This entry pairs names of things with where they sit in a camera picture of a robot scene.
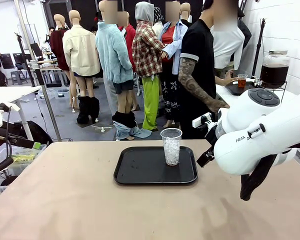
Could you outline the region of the person's right hand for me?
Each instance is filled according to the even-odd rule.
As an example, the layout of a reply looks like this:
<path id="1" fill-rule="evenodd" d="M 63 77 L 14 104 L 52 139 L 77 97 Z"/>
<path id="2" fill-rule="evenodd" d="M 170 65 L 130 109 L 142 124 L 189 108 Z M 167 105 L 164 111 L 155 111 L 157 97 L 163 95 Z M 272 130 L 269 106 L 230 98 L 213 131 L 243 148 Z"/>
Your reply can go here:
<path id="1" fill-rule="evenodd" d="M 217 100 L 217 99 L 213 99 L 212 103 L 209 104 L 209 109 L 213 113 L 218 113 L 219 109 L 221 108 L 229 109 L 230 106 L 223 100 Z"/>

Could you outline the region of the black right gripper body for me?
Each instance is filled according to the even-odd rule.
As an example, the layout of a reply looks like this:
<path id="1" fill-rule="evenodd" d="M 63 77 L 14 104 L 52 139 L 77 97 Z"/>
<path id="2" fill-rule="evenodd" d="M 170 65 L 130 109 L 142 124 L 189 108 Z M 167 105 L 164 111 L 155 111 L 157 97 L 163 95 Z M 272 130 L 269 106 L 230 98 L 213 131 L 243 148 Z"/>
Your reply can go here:
<path id="1" fill-rule="evenodd" d="M 210 143 L 210 150 L 214 149 L 214 146 L 218 140 L 216 136 L 216 129 L 218 127 L 217 122 L 212 122 L 210 120 L 206 120 L 205 124 L 207 125 L 207 134 L 205 135 L 205 139 Z"/>

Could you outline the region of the person's left hand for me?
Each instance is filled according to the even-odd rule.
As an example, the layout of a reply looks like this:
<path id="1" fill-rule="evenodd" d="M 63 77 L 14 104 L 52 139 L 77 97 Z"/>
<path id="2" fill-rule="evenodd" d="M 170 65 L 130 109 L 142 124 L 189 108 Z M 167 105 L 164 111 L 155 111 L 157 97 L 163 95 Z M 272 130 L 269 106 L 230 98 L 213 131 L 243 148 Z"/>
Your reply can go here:
<path id="1" fill-rule="evenodd" d="M 224 85 L 225 86 L 232 82 L 235 82 L 239 79 L 238 77 L 232 77 L 233 73 L 234 73 L 234 69 L 230 69 L 225 74 L 225 77 L 224 77 Z"/>

